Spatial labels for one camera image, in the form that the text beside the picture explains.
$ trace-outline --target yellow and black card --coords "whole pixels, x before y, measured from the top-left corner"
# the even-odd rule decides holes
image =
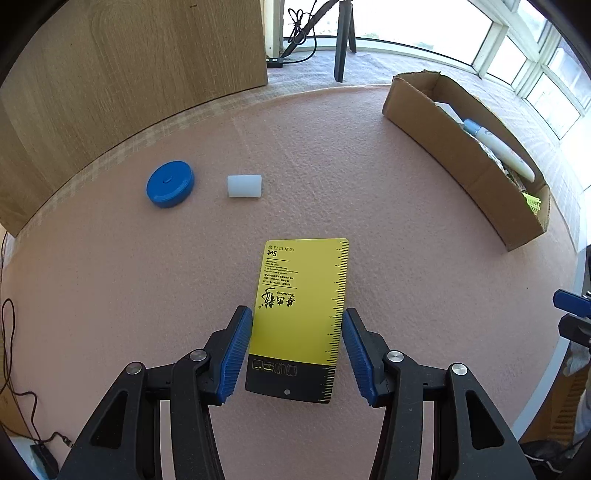
[[[348,259],[346,238],[266,243],[246,370],[248,391],[330,401]]]

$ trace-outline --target blue cap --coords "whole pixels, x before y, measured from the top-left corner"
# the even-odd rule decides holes
[[[474,120],[470,120],[469,118],[466,118],[464,120],[464,130],[473,137],[476,136],[476,134],[481,128],[482,127],[478,125]]]
[[[184,161],[173,160],[152,173],[146,185],[146,194],[160,208],[170,208],[189,196],[194,183],[191,167]]]

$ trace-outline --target blue round lid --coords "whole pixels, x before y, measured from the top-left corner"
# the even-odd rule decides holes
[[[170,208],[189,196],[194,183],[191,167],[184,161],[173,160],[152,173],[146,185],[146,194],[160,208]]]

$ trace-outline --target brown cardboard box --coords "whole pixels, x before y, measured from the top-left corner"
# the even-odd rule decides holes
[[[534,171],[527,192],[541,199],[535,215],[515,184],[479,143],[434,102],[449,103],[462,120],[470,118],[509,145]],[[525,148],[482,103],[439,72],[394,77],[382,113],[427,150],[466,190],[489,219],[507,250],[544,233],[550,214],[550,188]]]

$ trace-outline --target black cable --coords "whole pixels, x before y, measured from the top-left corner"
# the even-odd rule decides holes
[[[0,247],[0,287],[2,286],[2,274],[4,272],[4,249],[7,244],[7,242],[6,242],[7,236],[8,236],[8,232],[4,233],[4,238],[2,239],[2,246]],[[8,303],[10,304],[11,310],[12,310],[12,332],[10,334],[10,347],[9,347],[10,360],[8,359],[8,351],[6,348],[6,322],[5,322],[5,318],[4,318],[4,307]],[[10,393],[12,393],[12,395],[16,395],[17,397],[26,397],[29,395],[33,396],[34,402],[33,402],[33,409],[31,410],[31,426],[33,427],[33,430],[35,430],[35,434],[37,435],[37,438],[35,439],[33,437],[23,435],[22,433],[15,432],[14,430],[7,427],[3,422],[0,422],[0,425],[4,429],[8,430],[9,432],[11,432],[15,435],[19,435],[21,437],[24,437],[26,439],[33,440],[35,443],[38,443],[38,444],[50,442],[57,436],[57,437],[61,438],[62,441],[68,447],[71,448],[72,441],[68,437],[66,437],[65,435],[61,434],[60,432],[53,432],[53,434],[51,434],[51,436],[46,440],[41,439],[41,435],[39,434],[39,431],[37,430],[37,426],[35,425],[35,412],[37,411],[37,403],[39,401],[39,397],[33,391],[29,390],[29,391],[26,391],[23,393],[19,393],[19,392],[16,392],[12,387],[11,377],[12,377],[12,362],[13,362],[13,358],[14,358],[13,357],[14,334],[17,331],[17,323],[16,323],[16,317],[15,317],[14,302],[12,301],[11,298],[7,298],[6,300],[4,300],[2,302],[2,307],[0,307],[0,319],[2,321],[2,339],[4,340],[3,345],[2,345],[2,350],[3,350],[2,351],[2,359],[3,359],[2,367],[4,370],[3,371],[4,378],[6,379],[2,388],[0,388],[0,395],[2,395],[4,390],[6,390],[6,388],[8,387],[8,390],[10,391]],[[18,403],[17,403],[17,407],[18,407],[18,410],[20,411],[21,416],[22,416],[21,408],[18,405]]]
[[[290,18],[291,18],[291,20],[292,20],[292,22],[294,24],[294,28],[291,30],[291,34],[290,34],[290,36],[287,39],[289,43],[295,41],[296,40],[296,37],[298,36],[298,34],[303,30],[302,20],[304,19],[304,16],[305,15],[308,15],[308,21],[310,21],[310,18],[312,18],[312,14],[314,12],[314,7],[316,6],[316,2],[317,1],[318,0],[314,0],[314,3],[312,4],[312,8],[310,8],[310,11],[309,12],[304,12],[301,8],[298,9],[297,11],[295,11],[293,8],[288,8],[287,9],[287,13],[289,14],[289,16],[290,16]],[[291,64],[291,63],[301,63],[303,61],[310,60],[314,56],[314,53],[316,53],[316,50],[318,48],[318,40],[316,38],[316,30],[315,30],[315,27],[316,26],[312,27],[312,35],[314,37],[314,50],[312,50],[312,53],[309,56],[307,56],[306,58],[301,59],[301,60],[284,61],[283,62],[283,65],[286,65],[288,63],[289,64]],[[295,42],[295,44],[296,45],[302,45],[306,41],[306,39],[307,39],[307,36],[304,36],[301,39],[301,41]]]

